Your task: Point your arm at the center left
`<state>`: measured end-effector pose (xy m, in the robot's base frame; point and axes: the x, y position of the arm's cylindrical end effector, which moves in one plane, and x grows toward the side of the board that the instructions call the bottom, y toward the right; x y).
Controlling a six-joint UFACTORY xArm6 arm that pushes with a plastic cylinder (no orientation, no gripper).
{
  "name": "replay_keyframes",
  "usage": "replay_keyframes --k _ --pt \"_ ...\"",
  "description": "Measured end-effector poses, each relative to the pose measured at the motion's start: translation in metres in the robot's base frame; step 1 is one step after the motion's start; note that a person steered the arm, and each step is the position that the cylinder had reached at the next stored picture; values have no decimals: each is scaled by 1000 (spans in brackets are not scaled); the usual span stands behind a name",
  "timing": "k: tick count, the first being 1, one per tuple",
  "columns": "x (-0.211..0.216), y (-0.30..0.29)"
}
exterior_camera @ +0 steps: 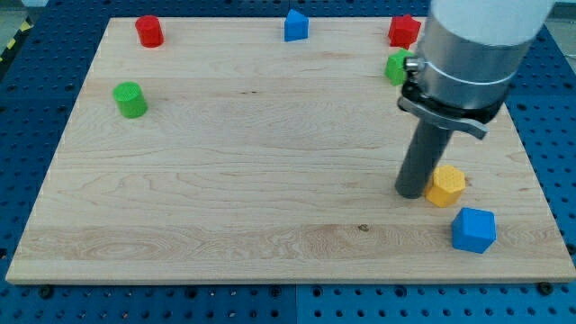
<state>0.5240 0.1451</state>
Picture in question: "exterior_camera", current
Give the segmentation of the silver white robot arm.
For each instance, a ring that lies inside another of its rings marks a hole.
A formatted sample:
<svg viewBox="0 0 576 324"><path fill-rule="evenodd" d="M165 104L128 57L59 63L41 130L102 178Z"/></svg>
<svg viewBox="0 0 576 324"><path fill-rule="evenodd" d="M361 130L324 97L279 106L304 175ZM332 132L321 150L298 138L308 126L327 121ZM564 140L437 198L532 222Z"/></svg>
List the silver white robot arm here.
<svg viewBox="0 0 576 324"><path fill-rule="evenodd" d="M417 133L454 131L481 140L554 7L550 0L433 0L398 106L418 117Z"/></svg>

